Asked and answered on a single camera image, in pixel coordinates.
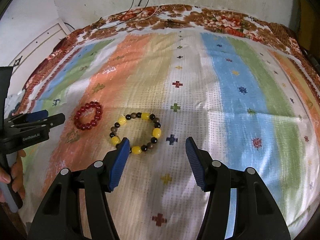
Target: gray handle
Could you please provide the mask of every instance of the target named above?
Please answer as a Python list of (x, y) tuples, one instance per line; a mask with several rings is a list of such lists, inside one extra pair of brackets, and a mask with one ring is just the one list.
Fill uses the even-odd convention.
[[(17, 160), (17, 152), (7, 154), (6, 157), (7, 157), (7, 163), (10, 169)], [(7, 202), (11, 212), (16, 213), (18, 209), (21, 208), (22, 206), (22, 200), (19, 194), (15, 193), (12, 190), (12, 181), (9, 184), (0, 182), (0, 190), (2, 191), (2, 194), (4, 195), (5, 201)]]

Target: orange stripe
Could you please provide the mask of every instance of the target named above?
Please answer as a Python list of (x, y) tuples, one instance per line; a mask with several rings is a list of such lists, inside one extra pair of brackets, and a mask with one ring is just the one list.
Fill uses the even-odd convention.
[[(99, 72), (91, 77), (90, 84), (84, 92), (80, 104), (74, 109), (74, 113), (86, 102), (97, 100), (103, 105), (102, 119), (98, 126), (93, 127), (91, 131), (80, 131), (75, 128), (73, 124), (74, 113), (66, 120), (59, 145), (52, 153), (49, 161), (49, 168), (42, 189), (43, 194), (62, 168), (68, 167), (73, 171), (86, 169), (96, 160), (96, 155), (103, 150), (99, 147), (100, 141), (103, 138), (109, 139), (109, 126), (115, 122), (110, 118), (114, 108), (109, 106), (119, 104), (122, 84), (126, 83), (127, 78), (136, 71), (137, 64), (145, 55), (146, 45), (151, 37), (151, 34), (126, 36)], [(104, 70), (112, 67), (116, 70), (103, 74)], [(94, 88), (99, 84), (105, 87), (95, 92)], [(89, 122), (92, 118), (93, 114), (90, 114), (82, 118), (81, 122)]]
[(313, 122), (313, 127), (316, 132), (316, 137), (318, 142), (320, 141), (320, 126), (316, 125), (316, 122), (320, 123), (320, 107), (317, 103), (316, 98), (313, 96), (311, 89), (309, 88), (307, 82), (296, 69), (295, 65), (287, 58), (274, 51), (269, 50), (279, 64), (281, 68), (286, 72), (292, 84), (296, 86), (299, 91), (300, 96), (310, 112), (310, 117)]

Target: screw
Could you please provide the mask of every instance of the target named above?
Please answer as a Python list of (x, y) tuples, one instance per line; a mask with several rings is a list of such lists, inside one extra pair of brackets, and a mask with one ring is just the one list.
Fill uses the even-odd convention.
[(213, 162), (212, 162), (212, 166), (214, 166), (214, 167), (220, 167), (220, 166), (221, 166), (221, 162), (219, 162), (219, 161), (213, 161)]
[(248, 169), (247, 169), (247, 172), (248, 172), (249, 174), (255, 174), (255, 173), (256, 173), (256, 171), (255, 171), (253, 168), (248, 168)]
[(61, 175), (66, 175), (68, 174), (69, 170), (67, 168), (64, 168), (60, 171)]
[(101, 167), (102, 165), (103, 165), (103, 162), (102, 162), (102, 161), (97, 161), (97, 162), (94, 163), (94, 166), (95, 166), (96, 168), (99, 168), (99, 167)]

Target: green cross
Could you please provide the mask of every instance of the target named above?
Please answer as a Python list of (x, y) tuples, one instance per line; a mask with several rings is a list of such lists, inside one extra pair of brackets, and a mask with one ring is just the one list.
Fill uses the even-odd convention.
[(170, 109), (172, 109), (174, 112), (178, 112), (178, 110), (180, 110), (180, 106), (174, 103), (173, 106), (170, 106)]

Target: green stripe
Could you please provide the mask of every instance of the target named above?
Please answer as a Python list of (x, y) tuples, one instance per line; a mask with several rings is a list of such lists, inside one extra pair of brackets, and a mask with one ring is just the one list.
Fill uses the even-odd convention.
[(49, 114), (55, 114), (55, 107), (52, 106), (52, 100), (56, 98), (60, 98), (63, 101), (65, 96), (65, 90), (69, 88), (74, 82), (79, 80), (81, 76), (85, 73), (87, 68), (89, 68), (92, 61), (95, 59), (96, 55), (99, 53), (101, 49), (111, 43), (113, 40), (106, 40), (98, 42), (93, 48), (84, 54), (81, 59), (77, 61), (77, 63), (66, 72), (65, 77), (61, 83), (55, 86), (54, 91), (50, 95), (48, 99), (43, 103), (42, 109), (46, 109)]
[(300, 197), (298, 200), (296, 194), (302, 183), (300, 160), (302, 153), (304, 153), (304, 145), (300, 139), (296, 118), (290, 106), (289, 98), (265, 69), (264, 63), (258, 58), (257, 53), (244, 41), (233, 38), (228, 38), (228, 40), (255, 76), (266, 97), (269, 114), (273, 115), (282, 168), (280, 184), (283, 194), (280, 208), (282, 214), (285, 215), (287, 213), (285, 201), (290, 199), (291, 203), (302, 203), (302, 198)]

